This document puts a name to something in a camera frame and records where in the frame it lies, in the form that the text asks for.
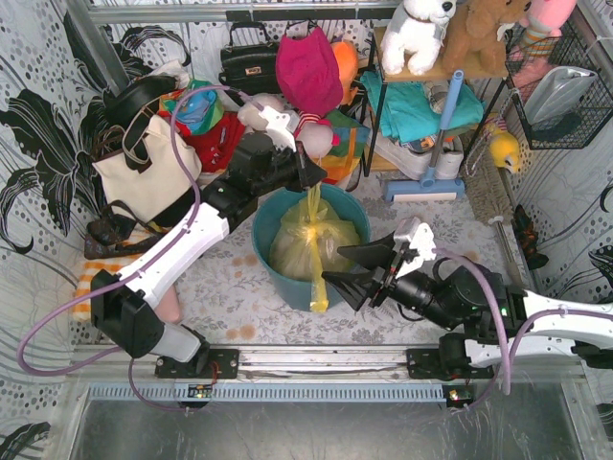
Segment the yellow plastic trash bag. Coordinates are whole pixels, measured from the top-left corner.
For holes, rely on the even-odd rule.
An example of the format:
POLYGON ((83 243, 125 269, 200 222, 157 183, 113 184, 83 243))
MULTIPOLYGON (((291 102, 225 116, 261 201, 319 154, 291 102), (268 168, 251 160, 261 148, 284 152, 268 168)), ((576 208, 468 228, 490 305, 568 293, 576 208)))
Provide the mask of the yellow plastic trash bag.
POLYGON ((337 253, 339 246, 360 244, 354 224, 339 218, 322 199, 322 186, 306 193, 281 219, 268 256, 269 265, 292 280, 310 282, 310 310, 324 313, 342 297, 322 277, 324 271, 350 272, 353 263, 337 253))

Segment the light blue floor squeegee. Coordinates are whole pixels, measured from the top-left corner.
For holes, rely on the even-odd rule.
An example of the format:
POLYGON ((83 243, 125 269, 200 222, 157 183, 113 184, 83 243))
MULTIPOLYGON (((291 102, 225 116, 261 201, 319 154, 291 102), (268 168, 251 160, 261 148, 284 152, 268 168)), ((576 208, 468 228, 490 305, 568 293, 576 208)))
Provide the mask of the light blue floor squeegee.
POLYGON ((443 152, 443 135, 449 128, 456 103, 464 80, 464 71, 456 70, 449 84, 439 131, 432 150, 430 163, 419 180, 389 181, 383 188, 383 198, 386 202, 423 202, 450 201, 465 195, 465 183, 462 179, 439 179, 436 177, 436 166, 443 152))

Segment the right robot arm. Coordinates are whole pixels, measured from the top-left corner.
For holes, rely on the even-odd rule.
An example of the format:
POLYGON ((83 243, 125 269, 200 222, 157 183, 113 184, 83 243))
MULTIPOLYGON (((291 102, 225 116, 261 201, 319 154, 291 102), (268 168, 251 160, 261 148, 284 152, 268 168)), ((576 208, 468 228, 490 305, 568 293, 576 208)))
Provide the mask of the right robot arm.
POLYGON ((475 277, 460 265, 443 278, 439 266, 447 258, 425 224, 337 252, 360 271, 322 277, 355 311, 390 299, 402 316, 413 312, 444 329, 437 346, 407 350, 414 379, 485 379, 516 358, 578 357, 591 368, 612 366, 611 305, 566 303, 507 286, 485 267, 475 277))

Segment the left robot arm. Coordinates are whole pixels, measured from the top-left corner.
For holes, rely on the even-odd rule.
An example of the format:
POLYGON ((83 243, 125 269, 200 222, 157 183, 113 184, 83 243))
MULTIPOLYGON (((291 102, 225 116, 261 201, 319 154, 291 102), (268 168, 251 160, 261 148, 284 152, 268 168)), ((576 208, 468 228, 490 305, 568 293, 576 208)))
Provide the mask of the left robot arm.
POLYGON ((245 135, 225 172, 196 191, 185 217, 136 262, 115 275, 100 271, 91 283, 91 322, 133 358, 156 355, 179 378, 209 368, 210 345, 186 327, 162 320, 161 298, 202 254, 224 240, 258 208, 261 196, 280 188, 299 193, 327 173, 303 145, 278 149, 263 133, 245 135))

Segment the rainbow striped fabric bag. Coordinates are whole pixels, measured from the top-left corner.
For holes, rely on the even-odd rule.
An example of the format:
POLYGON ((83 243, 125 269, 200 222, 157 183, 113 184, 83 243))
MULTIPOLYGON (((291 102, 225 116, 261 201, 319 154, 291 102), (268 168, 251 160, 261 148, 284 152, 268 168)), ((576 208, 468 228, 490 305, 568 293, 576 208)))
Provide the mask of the rainbow striped fabric bag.
POLYGON ((322 166, 328 174, 324 182, 335 185, 350 177, 358 167, 371 129, 339 110, 333 110, 325 120, 337 142, 322 160, 322 166))

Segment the colourful cartoon fabric bag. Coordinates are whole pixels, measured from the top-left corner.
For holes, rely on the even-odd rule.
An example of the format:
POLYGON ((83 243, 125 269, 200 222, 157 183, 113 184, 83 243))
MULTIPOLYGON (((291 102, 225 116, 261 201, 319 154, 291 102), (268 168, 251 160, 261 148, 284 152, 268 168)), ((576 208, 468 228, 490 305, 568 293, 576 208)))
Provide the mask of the colourful cartoon fabric bag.
MULTIPOLYGON (((157 114, 167 121, 185 92, 209 86, 206 80, 191 80, 185 89, 178 89, 160 98, 157 114)), ((182 137, 204 135, 222 118, 224 109, 214 89, 190 96, 176 116, 176 127, 182 137)))

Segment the magenta fabric bag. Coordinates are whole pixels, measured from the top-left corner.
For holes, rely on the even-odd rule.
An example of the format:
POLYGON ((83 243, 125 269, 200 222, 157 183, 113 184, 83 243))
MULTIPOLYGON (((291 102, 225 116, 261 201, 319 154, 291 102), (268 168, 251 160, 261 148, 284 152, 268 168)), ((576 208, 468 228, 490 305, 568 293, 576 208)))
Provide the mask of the magenta fabric bag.
POLYGON ((287 101, 306 113, 324 117, 343 98, 338 64, 319 26, 302 38, 282 37, 276 77, 287 101))

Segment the teal folded cloth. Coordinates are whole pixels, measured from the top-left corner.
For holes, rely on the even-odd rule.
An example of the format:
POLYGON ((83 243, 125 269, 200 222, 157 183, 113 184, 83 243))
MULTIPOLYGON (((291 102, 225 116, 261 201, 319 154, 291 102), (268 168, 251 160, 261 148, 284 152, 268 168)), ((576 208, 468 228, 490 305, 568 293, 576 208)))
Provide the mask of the teal folded cloth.
MULTIPOLYGON (((484 105, 464 84, 448 128, 478 124, 483 113, 484 105)), ((420 82, 390 83, 384 98, 379 130, 385 137, 406 143, 436 134, 440 118, 430 108, 420 82)))

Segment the dark patterned cloth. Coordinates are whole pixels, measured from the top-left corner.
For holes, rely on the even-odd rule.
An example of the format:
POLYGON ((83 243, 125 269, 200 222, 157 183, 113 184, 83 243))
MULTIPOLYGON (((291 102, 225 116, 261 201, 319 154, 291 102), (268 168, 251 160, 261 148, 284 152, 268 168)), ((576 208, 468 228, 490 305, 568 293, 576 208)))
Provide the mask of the dark patterned cloth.
POLYGON ((528 269, 537 270, 544 267, 549 262, 549 258, 538 252, 538 233, 534 230, 534 223, 521 204, 514 208, 511 226, 522 249, 528 269))

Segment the black round hat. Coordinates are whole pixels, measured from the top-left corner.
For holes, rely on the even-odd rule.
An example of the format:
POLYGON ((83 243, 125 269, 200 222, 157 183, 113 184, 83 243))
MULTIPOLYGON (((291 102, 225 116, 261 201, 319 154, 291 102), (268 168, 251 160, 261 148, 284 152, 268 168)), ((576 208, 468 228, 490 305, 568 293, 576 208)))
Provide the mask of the black round hat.
POLYGON ((174 91, 176 86, 177 78, 173 76, 142 77, 131 83, 117 96, 103 98, 105 119, 112 126, 127 127, 142 107, 174 91))

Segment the yellow plush duck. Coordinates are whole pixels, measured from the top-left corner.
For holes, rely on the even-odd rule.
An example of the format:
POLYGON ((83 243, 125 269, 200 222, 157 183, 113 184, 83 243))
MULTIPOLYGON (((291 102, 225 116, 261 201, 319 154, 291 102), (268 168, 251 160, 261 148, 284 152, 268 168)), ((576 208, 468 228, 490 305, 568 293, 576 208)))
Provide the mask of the yellow plush duck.
POLYGON ((504 120, 488 120, 485 124, 488 148, 494 165, 509 173, 517 173, 520 166, 520 145, 507 130, 504 120))

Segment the pink foam roller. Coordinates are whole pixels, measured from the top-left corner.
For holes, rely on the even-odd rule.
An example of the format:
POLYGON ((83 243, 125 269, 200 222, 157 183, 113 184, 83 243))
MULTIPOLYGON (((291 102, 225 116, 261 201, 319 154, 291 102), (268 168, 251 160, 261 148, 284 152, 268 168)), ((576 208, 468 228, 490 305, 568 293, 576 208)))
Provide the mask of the pink foam roller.
POLYGON ((162 321, 171 324, 178 324, 182 320, 182 308, 175 286, 170 286, 162 296, 155 313, 162 321))

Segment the white plush dog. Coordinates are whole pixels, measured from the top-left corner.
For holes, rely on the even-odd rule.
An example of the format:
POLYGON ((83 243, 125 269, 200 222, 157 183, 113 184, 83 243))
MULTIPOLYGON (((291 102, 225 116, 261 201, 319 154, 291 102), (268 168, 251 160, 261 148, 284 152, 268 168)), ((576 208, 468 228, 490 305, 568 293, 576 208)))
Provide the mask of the white plush dog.
POLYGON ((384 73, 392 76, 407 70, 421 76, 429 72, 443 46, 456 7, 454 0, 401 1, 381 42, 384 73))

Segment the orange checkered cloth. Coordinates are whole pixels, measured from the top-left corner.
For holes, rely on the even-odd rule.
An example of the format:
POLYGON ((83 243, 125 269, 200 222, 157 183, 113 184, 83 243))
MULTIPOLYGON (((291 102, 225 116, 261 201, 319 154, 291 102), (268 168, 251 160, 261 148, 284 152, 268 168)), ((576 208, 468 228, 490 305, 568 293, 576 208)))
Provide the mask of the orange checkered cloth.
MULTIPOLYGON (((101 270, 105 270, 111 275, 116 274, 126 264, 129 264, 129 258, 112 258, 105 260, 86 261, 79 276, 77 289, 74 297, 82 297, 87 295, 91 289, 91 282, 94 276, 101 270)), ((71 314, 74 320, 79 322, 89 321, 91 317, 91 300, 85 299, 77 303, 71 309, 71 314)))

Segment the pink plush toy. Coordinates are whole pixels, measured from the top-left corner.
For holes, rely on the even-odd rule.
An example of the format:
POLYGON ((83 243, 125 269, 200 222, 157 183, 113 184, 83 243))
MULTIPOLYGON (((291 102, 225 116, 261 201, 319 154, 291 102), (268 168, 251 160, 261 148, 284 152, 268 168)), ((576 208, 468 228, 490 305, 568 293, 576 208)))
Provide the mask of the pink plush toy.
POLYGON ((519 21, 524 29, 520 46, 528 47, 543 39, 560 37, 561 26, 576 4, 576 0, 533 0, 519 21))

